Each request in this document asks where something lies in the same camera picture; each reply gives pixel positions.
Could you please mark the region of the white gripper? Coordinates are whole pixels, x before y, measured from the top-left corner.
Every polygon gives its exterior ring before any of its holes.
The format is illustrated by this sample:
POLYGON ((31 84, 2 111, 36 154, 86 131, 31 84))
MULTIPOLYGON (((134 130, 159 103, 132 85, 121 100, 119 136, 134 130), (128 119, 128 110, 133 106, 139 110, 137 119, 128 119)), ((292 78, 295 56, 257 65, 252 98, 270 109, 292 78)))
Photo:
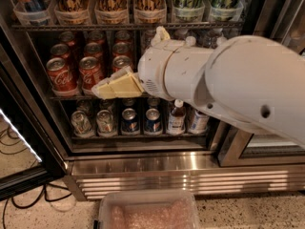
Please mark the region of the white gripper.
POLYGON ((185 41, 170 38, 163 26, 157 27, 152 46, 138 62, 140 80, 131 67, 123 67, 95 84, 91 88, 93 94, 100 99, 133 98, 141 96, 145 89, 148 94, 166 100, 186 99, 194 78, 192 50, 185 41))

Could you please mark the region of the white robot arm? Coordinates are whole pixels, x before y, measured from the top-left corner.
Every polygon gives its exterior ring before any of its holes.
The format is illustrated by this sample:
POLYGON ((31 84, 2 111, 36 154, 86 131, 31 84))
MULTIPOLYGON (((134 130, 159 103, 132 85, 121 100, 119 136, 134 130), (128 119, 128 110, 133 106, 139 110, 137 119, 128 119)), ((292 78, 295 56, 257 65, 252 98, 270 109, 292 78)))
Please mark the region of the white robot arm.
POLYGON ((270 132, 305 146, 305 60, 253 35, 231 38, 216 49, 193 38, 173 40, 159 27, 138 61, 91 90, 102 99, 146 92, 182 100, 198 111, 253 134, 270 132))

